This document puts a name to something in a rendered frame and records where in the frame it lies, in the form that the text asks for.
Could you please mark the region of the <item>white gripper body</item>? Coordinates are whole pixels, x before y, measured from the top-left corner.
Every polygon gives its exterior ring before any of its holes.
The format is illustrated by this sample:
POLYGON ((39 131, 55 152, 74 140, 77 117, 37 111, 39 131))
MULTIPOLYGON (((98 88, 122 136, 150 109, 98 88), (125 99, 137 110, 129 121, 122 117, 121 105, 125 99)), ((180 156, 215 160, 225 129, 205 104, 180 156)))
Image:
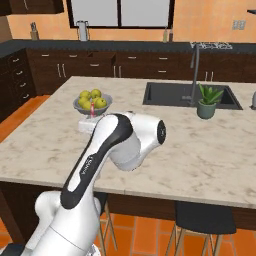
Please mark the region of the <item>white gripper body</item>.
POLYGON ((82 118, 78 122, 78 131, 82 133, 91 134, 99 120, 100 117, 82 118))

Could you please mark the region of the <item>open dark wood drawer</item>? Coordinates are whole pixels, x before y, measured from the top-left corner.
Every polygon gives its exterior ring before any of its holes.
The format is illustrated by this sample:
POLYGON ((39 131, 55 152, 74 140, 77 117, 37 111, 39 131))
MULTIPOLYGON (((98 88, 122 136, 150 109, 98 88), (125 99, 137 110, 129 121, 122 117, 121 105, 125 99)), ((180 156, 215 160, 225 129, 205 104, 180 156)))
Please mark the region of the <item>open dark wood drawer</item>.
POLYGON ((114 52, 90 52, 87 59, 92 67, 112 66, 115 63, 116 54, 114 52))

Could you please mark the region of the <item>dark wood drawer unit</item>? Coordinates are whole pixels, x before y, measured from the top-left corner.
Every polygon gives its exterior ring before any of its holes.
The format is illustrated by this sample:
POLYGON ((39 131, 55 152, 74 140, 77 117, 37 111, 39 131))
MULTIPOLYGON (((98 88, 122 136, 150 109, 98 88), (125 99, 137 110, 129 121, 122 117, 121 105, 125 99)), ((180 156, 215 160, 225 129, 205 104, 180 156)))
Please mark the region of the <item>dark wood drawer unit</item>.
POLYGON ((26 50, 0 58, 0 123, 36 96, 26 50))

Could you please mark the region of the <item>grey fruit bowl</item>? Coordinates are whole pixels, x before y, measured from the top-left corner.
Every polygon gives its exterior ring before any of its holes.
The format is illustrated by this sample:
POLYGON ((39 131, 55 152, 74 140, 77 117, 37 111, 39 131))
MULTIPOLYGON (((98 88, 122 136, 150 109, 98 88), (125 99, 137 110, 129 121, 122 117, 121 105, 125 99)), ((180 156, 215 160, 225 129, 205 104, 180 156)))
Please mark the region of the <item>grey fruit bowl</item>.
MULTIPOLYGON (((113 99, 111 97, 111 95, 108 95, 108 94, 102 94, 102 97, 106 100, 107 102, 107 105, 103 108, 100 108, 100 109, 96 109, 94 108, 94 116, 100 116, 102 115, 103 113, 105 113, 107 111, 107 109, 110 107, 110 105, 113 103, 113 99)), ((90 109, 89 110, 86 110, 86 109, 83 109, 79 103, 78 103, 78 100, 79 100, 79 96, 74 100, 73 102, 73 107, 81 114, 83 115, 89 115, 90 116, 90 109)))

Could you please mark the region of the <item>black seat bar stool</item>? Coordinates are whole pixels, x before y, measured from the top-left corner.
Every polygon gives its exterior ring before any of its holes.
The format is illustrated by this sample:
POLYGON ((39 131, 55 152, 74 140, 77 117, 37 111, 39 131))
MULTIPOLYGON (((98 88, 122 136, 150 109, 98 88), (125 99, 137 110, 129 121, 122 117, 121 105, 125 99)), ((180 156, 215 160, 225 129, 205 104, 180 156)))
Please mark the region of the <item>black seat bar stool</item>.
POLYGON ((173 242, 174 256, 179 256, 187 232, 205 236, 201 256, 205 256, 208 243, 211 243, 212 255, 219 256, 223 236, 236 233, 232 209, 228 206, 176 201, 175 223, 165 256, 169 256, 173 242))
POLYGON ((101 206, 100 214, 106 213, 106 218, 100 220, 100 223, 105 224, 105 229, 99 228, 99 232, 98 232, 98 237, 99 237, 99 241, 100 241, 100 250, 102 252, 102 255, 106 256, 105 237, 106 237, 107 231, 110 231, 110 235, 112 237, 114 248, 118 249, 116 237, 115 237, 115 233, 114 233, 114 228, 113 228, 113 224, 112 224, 112 220, 111 220, 111 215, 110 215, 110 211, 109 211, 108 201, 107 201, 108 194, 104 193, 104 192, 95 192, 94 197, 100 203, 100 206, 101 206))

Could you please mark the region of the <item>black sink basin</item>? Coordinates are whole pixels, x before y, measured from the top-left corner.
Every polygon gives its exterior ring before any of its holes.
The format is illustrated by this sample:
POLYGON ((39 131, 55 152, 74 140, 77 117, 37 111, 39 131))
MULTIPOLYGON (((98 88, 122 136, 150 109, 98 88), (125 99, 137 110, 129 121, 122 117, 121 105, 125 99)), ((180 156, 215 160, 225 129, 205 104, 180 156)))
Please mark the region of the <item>black sink basin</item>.
MULTIPOLYGON (((223 92, 220 101, 216 105, 217 109, 242 110, 242 106, 228 85, 211 85, 211 88, 223 92)), ((191 91, 191 84, 148 82, 143 104, 190 107, 189 102, 183 100, 182 97, 190 96, 191 91)))

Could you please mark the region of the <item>dark wood base cupboards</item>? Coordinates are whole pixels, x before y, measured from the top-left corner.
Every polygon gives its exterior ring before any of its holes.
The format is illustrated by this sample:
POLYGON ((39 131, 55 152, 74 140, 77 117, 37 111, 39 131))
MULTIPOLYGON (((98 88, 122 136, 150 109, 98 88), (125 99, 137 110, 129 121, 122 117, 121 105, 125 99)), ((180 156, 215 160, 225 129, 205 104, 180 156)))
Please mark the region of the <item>dark wood base cupboards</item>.
MULTIPOLYGON (((112 66, 92 67, 86 50, 29 49, 27 57, 39 95, 53 94, 72 76, 193 80, 186 52, 114 52, 112 66)), ((201 52, 197 80, 256 83, 256 53, 201 52)))

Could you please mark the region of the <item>grey metal jug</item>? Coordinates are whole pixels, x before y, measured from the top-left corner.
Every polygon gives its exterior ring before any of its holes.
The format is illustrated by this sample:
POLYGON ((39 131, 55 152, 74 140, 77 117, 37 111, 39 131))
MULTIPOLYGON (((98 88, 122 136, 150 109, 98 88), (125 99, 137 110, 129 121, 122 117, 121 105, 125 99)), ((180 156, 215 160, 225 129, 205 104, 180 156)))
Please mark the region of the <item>grey metal jug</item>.
POLYGON ((89 32, 88 32, 88 22, 79 20, 77 22, 78 30, 79 30, 79 38, 81 41, 89 40, 89 32))

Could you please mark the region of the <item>dark wood kitchen island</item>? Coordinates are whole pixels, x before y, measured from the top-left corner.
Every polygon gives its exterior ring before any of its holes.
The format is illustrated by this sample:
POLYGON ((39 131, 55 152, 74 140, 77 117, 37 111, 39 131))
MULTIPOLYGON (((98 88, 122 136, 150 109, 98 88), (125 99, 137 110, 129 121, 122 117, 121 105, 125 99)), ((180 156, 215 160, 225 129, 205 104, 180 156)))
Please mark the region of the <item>dark wood kitchen island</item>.
POLYGON ((32 208, 43 190, 67 179, 89 137, 79 132, 72 103, 98 88, 113 98, 111 111, 132 110, 165 122, 164 144, 133 172, 106 163, 95 183, 109 193, 114 213, 171 219, 176 200, 227 205, 238 227, 256 230, 256 84, 232 84, 239 110, 219 109, 210 120, 195 109, 148 106, 143 79, 72 77, 0 143, 0 214, 12 238, 27 240, 37 223, 32 208))

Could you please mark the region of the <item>wooden knife block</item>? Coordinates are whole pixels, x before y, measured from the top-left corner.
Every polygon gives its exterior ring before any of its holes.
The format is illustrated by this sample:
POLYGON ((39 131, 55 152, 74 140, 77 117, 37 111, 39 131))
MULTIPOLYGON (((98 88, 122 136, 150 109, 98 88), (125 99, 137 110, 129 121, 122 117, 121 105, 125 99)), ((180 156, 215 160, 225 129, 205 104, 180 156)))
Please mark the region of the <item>wooden knife block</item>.
POLYGON ((39 33, 38 33, 37 28, 36 28, 36 23, 32 22, 30 24, 30 27, 31 27, 31 31, 30 31, 31 39, 32 40, 38 40, 39 39, 39 33))

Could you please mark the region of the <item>black framed window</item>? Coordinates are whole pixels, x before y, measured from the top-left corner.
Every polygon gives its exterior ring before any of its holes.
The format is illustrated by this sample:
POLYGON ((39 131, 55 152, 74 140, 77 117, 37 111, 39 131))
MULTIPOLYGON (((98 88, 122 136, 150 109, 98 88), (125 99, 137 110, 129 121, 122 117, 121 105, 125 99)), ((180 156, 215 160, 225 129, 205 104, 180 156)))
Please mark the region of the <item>black framed window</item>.
POLYGON ((66 0, 71 28, 171 28, 175 0, 66 0))

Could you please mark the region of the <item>grey sink tap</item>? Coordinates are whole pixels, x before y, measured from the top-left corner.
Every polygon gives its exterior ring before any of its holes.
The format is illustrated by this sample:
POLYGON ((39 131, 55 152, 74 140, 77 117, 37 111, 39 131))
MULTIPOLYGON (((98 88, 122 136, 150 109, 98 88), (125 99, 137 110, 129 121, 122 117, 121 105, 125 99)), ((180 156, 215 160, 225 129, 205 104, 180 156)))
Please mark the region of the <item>grey sink tap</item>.
POLYGON ((194 105, 195 87, 196 87, 198 68, 199 68, 200 49, 199 49, 198 43, 194 45, 193 50, 194 52, 193 52, 192 60, 190 64, 190 68, 194 70, 192 89, 189 95, 185 95, 182 97, 182 100, 186 101, 190 106, 194 105))

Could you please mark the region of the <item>green potted plant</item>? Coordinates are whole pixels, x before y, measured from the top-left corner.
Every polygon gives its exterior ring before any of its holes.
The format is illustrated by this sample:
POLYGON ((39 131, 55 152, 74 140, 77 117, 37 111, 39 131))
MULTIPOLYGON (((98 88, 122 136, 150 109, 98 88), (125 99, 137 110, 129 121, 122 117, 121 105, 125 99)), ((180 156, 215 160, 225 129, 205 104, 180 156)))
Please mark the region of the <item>green potted plant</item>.
POLYGON ((211 119, 215 114, 217 103, 221 100, 223 90, 199 85, 201 99, 198 101, 197 115, 204 120, 211 119))

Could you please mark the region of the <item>gas hob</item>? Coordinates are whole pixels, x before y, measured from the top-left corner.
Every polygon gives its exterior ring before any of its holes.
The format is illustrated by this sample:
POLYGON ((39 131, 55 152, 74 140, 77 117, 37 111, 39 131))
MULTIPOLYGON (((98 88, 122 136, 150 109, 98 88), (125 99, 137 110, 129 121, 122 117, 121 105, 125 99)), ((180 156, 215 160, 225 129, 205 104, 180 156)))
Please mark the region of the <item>gas hob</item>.
POLYGON ((233 46, 227 42, 190 42, 192 49, 195 45, 200 50, 233 50, 233 46))

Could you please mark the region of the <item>dark wood wall cupboard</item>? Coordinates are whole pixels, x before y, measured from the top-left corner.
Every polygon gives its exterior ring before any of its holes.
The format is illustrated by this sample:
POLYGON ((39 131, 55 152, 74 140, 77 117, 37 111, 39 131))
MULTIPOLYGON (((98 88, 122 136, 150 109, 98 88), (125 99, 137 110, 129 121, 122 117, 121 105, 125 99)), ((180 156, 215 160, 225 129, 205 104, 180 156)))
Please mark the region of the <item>dark wood wall cupboard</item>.
POLYGON ((0 0, 0 16, 12 14, 59 14, 62 0, 0 0))

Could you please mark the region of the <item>grey wall socket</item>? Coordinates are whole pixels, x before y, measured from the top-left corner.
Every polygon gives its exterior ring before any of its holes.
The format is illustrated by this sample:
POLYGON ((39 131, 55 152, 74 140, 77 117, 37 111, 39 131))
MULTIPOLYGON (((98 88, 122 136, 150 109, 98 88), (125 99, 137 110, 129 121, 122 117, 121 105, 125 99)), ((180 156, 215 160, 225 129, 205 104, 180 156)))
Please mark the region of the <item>grey wall socket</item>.
POLYGON ((232 25, 232 29, 233 30, 244 30, 245 25, 246 25, 245 20, 234 20, 233 25, 232 25))

